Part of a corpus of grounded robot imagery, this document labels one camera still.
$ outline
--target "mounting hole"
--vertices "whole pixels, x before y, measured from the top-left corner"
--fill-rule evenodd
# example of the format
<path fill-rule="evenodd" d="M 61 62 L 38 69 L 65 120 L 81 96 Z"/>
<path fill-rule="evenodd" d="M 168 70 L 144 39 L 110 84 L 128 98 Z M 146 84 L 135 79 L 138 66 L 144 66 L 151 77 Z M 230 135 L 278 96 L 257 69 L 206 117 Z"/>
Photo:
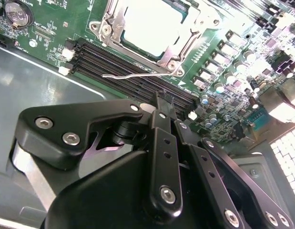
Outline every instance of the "mounting hole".
<path fill-rule="evenodd" d="M 167 159 L 171 159 L 171 158 L 172 158 L 172 156 L 171 156 L 169 153 L 166 153 L 166 152 L 164 152 L 164 156 L 165 156 Z"/>
<path fill-rule="evenodd" d="M 214 173 L 209 172 L 209 175 L 210 175 L 212 178 L 215 178 L 215 174 L 214 174 Z"/>
<path fill-rule="evenodd" d="M 171 141 L 168 140 L 168 139 L 165 139 L 164 142 L 165 142 L 166 144 L 168 144 L 168 145 L 171 143 Z"/>
<path fill-rule="evenodd" d="M 91 24 L 91 29 L 96 30 L 97 29 L 96 24 Z"/>
<path fill-rule="evenodd" d="M 130 108 L 133 109 L 134 111 L 138 111 L 139 108 L 136 105 L 130 105 Z"/>

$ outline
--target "green circuit board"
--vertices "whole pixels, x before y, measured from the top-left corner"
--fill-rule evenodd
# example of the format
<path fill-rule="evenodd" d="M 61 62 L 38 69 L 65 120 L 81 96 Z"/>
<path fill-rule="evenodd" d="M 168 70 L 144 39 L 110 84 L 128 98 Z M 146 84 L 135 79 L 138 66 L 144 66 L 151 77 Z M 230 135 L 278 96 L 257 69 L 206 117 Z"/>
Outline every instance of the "green circuit board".
<path fill-rule="evenodd" d="M 31 26 L 16 30 L 7 19 L 0 17 L 0 34 L 12 38 L 16 41 L 17 49 L 28 53 L 55 67 L 64 66 L 66 59 L 62 56 L 64 44 L 67 39 L 77 40 L 84 38 L 90 43 L 101 46 L 102 43 L 90 31 L 89 22 L 102 20 L 107 0 L 21 0 L 32 11 L 34 22 Z M 231 11 L 231 7 L 223 0 L 213 0 L 216 5 L 221 6 L 226 11 Z M 280 1 L 274 1 L 282 11 L 288 13 L 295 20 L 295 10 L 283 5 Z M 231 139 L 230 133 L 233 126 L 239 121 L 246 121 L 255 112 L 248 102 L 244 89 L 247 86 L 247 79 L 255 79 L 262 85 L 261 90 L 255 95 L 258 97 L 269 87 L 279 87 L 286 77 L 275 73 L 270 63 L 279 55 L 279 51 L 284 50 L 292 56 L 295 61 L 295 35 L 288 26 L 279 34 L 270 35 L 260 26 L 251 20 L 231 20 L 218 12 L 222 18 L 222 25 L 214 30 L 207 29 L 195 47 L 192 49 L 186 60 L 182 64 L 185 71 L 182 77 L 163 76 L 162 79 L 179 87 L 181 90 L 197 97 L 206 94 L 209 96 L 209 104 L 200 105 L 196 110 L 198 117 L 195 120 L 187 120 L 194 131 L 203 130 L 214 140 L 226 142 Z M 230 56 L 230 62 L 222 66 L 212 77 L 205 80 L 206 87 L 202 90 L 194 84 L 201 69 L 205 68 L 212 54 L 219 50 L 221 42 L 228 42 L 226 35 L 229 32 L 238 34 L 244 41 L 241 46 L 234 47 L 237 51 Z M 128 60 L 135 62 L 120 52 L 103 47 L 110 52 Z M 254 63 L 247 63 L 243 57 L 246 50 L 252 50 L 256 54 Z M 242 73 L 235 73 L 233 63 L 241 60 L 247 65 L 247 69 Z M 240 85 L 228 85 L 224 78 L 224 73 L 233 72 Z M 126 97 L 122 93 L 114 91 L 107 86 L 101 85 L 84 75 L 78 73 L 76 76 L 102 87 L 110 92 Z M 225 87 L 223 93 L 217 93 L 214 85 L 222 83 Z M 209 128 L 205 127 L 205 120 L 209 115 L 216 114 L 217 121 Z"/>

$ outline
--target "silver screw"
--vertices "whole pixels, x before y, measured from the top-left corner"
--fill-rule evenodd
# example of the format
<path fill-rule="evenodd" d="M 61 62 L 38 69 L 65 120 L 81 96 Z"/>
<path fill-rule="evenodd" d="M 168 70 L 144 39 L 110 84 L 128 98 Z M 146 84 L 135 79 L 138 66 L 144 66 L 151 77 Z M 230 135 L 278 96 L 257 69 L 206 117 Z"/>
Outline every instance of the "silver screw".
<path fill-rule="evenodd" d="M 103 28 L 102 28 L 102 34 L 104 36 L 108 36 L 110 35 L 112 32 L 112 29 L 111 29 L 111 26 L 110 25 L 104 25 Z"/>
<path fill-rule="evenodd" d="M 235 228 L 239 227 L 239 220 L 237 218 L 237 216 L 230 210 L 226 209 L 224 211 L 224 215 L 226 217 L 226 219 L 228 220 L 228 222 Z"/>
<path fill-rule="evenodd" d="M 81 139 L 77 134 L 68 132 L 62 136 L 62 140 L 68 145 L 77 146 Z"/>
<path fill-rule="evenodd" d="M 165 114 L 162 114 L 162 113 L 159 113 L 159 116 L 160 116 L 161 118 L 166 118 L 166 115 L 165 115 Z"/>
<path fill-rule="evenodd" d="M 271 215 L 269 212 L 266 212 L 266 216 L 269 220 L 269 222 L 271 222 L 274 226 L 278 226 L 279 224 L 277 223 L 275 217 L 273 215 Z"/>
<path fill-rule="evenodd" d="M 218 25 L 219 24 L 219 20 L 216 19 L 216 20 L 213 21 L 213 23 L 214 23 L 214 25 Z"/>
<path fill-rule="evenodd" d="M 174 192 L 168 187 L 161 188 L 160 194 L 162 199 L 168 204 L 173 204 L 176 201 Z"/>
<path fill-rule="evenodd" d="M 35 120 L 35 124 L 40 129 L 50 129 L 53 126 L 53 122 L 48 118 L 38 118 Z"/>
<path fill-rule="evenodd" d="M 287 221 L 287 219 L 281 215 L 280 213 L 277 213 L 277 215 L 279 216 L 281 222 L 286 226 L 286 227 L 290 227 L 289 222 Z"/>
<path fill-rule="evenodd" d="M 208 144 L 209 147 L 214 148 L 214 145 L 213 145 L 212 142 L 210 142 L 210 141 L 206 141 L 206 143 Z"/>
<path fill-rule="evenodd" d="M 139 110 L 139 108 L 137 106 L 135 106 L 135 105 L 131 105 L 130 108 L 133 109 L 134 111 L 138 111 Z"/>
<path fill-rule="evenodd" d="M 176 62 L 175 61 L 170 61 L 168 63 L 168 65 L 167 65 L 167 68 L 168 68 L 168 70 L 171 70 L 171 71 L 175 70 L 175 68 L 176 68 Z"/>
<path fill-rule="evenodd" d="M 187 126 L 186 126 L 186 124 L 184 124 L 184 123 L 180 123 L 180 126 L 181 126 L 183 129 L 187 129 Z"/>
<path fill-rule="evenodd" d="M 250 174 L 254 177 L 258 177 L 257 171 L 255 169 L 251 169 Z"/>

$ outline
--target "black mechanical arm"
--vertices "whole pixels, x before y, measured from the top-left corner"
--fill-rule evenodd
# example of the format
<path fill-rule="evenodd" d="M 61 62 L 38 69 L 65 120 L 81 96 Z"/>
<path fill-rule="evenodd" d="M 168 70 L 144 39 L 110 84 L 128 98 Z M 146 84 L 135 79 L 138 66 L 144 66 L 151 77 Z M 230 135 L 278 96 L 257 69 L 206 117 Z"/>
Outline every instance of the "black mechanical arm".
<path fill-rule="evenodd" d="M 84 178 L 84 154 L 133 151 Z M 48 211 L 41 228 L 294 229 L 291 219 L 173 100 L 113 100 L 24 110 L 14 166 Z"/>

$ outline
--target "gray metal surface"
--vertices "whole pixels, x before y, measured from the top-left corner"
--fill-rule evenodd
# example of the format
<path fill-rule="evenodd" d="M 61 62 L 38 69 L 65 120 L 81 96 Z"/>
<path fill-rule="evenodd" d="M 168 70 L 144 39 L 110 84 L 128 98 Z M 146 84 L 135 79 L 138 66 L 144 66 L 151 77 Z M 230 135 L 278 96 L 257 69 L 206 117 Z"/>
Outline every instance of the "gray metal surface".
<path fill-rule="evenodd" d="M 115 96 L 93 88 L 77 78 L 67 78 L 55 69 L 21 52 L 0 49 L 0 218 L 38 228 L 45 209 L 27 178 L 9 162 L 14 130 L 19 113 L 29 107 L 94 102 Z M 80 177 L 125 154 L 104 152 L 80 164 Z"/>

